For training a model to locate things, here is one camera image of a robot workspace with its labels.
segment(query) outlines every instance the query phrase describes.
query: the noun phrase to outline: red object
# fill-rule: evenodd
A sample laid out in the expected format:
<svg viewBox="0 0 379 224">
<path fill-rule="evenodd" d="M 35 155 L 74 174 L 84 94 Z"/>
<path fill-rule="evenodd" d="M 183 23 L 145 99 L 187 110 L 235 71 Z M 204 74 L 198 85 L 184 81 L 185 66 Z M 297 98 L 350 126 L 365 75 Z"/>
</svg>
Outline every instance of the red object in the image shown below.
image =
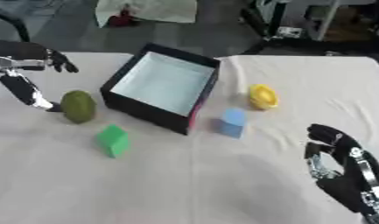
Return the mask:
<svg viewBox="0 0 379 224">
<path fill-rule="evenodd" d="M 128 10 L 122 10 L 120 16 L 112 16 L 109 18 L 108 25 L 115 27 L 132 26 L 135 24 Z"/>
</svg>

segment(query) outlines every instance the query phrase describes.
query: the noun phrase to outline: box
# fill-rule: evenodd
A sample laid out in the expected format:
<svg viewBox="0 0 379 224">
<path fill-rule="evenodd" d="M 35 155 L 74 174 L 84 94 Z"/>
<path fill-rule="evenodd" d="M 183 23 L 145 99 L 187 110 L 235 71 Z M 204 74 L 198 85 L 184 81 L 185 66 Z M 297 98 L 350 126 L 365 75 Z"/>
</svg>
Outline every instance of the box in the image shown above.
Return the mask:
<svg viewBox="0 0 379 224">
<path fill-rule="evenodd" d="M 220 61 L 148 44 L 101 88 L 110 109 L 187 135 L 218 80 Z"/>
</svg>

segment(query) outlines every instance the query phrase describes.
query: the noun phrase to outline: green ball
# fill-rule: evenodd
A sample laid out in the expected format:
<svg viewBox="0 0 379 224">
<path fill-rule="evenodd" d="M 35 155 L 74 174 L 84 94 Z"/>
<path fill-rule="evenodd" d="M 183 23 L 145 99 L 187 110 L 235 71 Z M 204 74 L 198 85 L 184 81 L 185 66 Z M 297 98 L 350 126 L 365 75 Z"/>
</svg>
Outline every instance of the green ball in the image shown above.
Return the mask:
<svg viewBox="0 0 379 224">
<path fill-rule="evenodd" d="M 86 123 L 95 117 L 96 103 L 91 96 L 80 90 L 66 93 L 61 99 L 64 117 L 73 123 Z"/>
</svg>

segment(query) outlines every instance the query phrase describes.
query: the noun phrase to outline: blue cube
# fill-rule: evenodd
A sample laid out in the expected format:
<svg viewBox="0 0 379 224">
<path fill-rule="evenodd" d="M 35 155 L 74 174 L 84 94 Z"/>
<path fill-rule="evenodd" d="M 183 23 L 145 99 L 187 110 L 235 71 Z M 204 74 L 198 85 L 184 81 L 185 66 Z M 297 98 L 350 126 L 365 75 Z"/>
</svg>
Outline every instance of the blue cube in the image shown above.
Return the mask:
<svg viewBox="0 0 379 224">
<path fill-rule="evenodd" d="M 229 108 L 221 118 L 220 132 L 223 135 L 240 138 L 245 125 L 245 113 L 242 109 Z"/>
</svg>

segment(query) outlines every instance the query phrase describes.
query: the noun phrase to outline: floor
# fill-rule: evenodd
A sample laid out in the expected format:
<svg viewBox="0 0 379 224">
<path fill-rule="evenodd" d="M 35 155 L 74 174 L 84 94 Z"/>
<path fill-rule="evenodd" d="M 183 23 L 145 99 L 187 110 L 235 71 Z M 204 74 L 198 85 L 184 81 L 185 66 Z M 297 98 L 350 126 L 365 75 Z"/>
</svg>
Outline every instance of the floor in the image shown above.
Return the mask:
<svg viewBox="0 0 379 224">
<path fill-rule="evenodd" d="M 21 17 L 32 41 L 70 52 L 136 53 L 147 42 L 209 57 L 228 56 L 248 49 L 258 36 L 239 20 L 242 0 L 199 0 L 195 24 L 143 21 L 137 27 L 98 28 L 97 0 L 0 0 L 0 7 Z M 3 38 L 17 35 L 0 22 Z"/>
</svg>

